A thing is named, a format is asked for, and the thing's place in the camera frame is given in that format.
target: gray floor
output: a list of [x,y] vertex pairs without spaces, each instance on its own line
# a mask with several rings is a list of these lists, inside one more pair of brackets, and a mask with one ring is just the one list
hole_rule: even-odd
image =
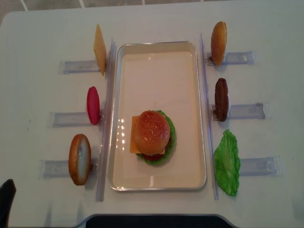
[[0,0],[0,25],[9,12],[104,6],[149,5],[212,0]]

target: black object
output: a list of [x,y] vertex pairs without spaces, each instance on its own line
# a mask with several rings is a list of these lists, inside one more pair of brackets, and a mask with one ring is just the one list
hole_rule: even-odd
[[7,180],[0,187],[0,228],[8,227],[10,208],[16,194],[16,187],[12,179]]
[[124,216],[102,215],[86,222],[86,228],[232,228],[216,216],[151,215]]

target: table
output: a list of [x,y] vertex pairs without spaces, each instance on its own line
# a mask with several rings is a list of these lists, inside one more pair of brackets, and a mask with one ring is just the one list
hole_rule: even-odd
[[[304,227],[303,9],[300,0],[267,0],[8,14],[0,27],[0,183],[13,178],[17,187],[9,225],[70,227],[98,214],[214,214],[237,227]],[[272,121],[281,124],[262,134],[269,143],[261,144],[257,156],[280,155],[282,177],[242,177],[236,198],[220,190],[220,199],[214,200],[204,129],[207,183],[199,191],[119,193],[106,185],[104,201],[96,202],[96,179],[76,187],[69,178],[38,178],[39,160],[66,160],[77,133],[87,135],[94,156],[100,151],[98,127],[47,127],[50,111],[85,111],[92,85],[105,101],[106,82],[100,73],[57,72],[60,60],[94,59],[97,23],[107,50],[111,38],[118,48],[188,40],[198,51],[200,66],[200,34],[210,51],[213,27],[221,20],[228,27],[228,50],[252,49],[259,54],[258,75],[250,78],[248,91],[256,86],[260,98],[273,102]],[[252,146],[258,145],[242,143],[240,157],[254,157],[246,150]]]

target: brown patty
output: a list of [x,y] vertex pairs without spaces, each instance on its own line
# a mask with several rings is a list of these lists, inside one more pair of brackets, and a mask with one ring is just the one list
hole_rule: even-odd
[[217,119],[224,122],[228,116],[229,97],[227,82],[223,78],[220,78],[215,85],[215,108]]

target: metal tray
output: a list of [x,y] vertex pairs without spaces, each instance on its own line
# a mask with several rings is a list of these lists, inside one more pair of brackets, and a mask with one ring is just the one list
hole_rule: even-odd
[[[129,152],[132,116],[162,110],[176,129],[161,166]],[[192,43],[124,45],[118,51],[107,179],[112,189],[197,190],[206,182],[196,49]]]

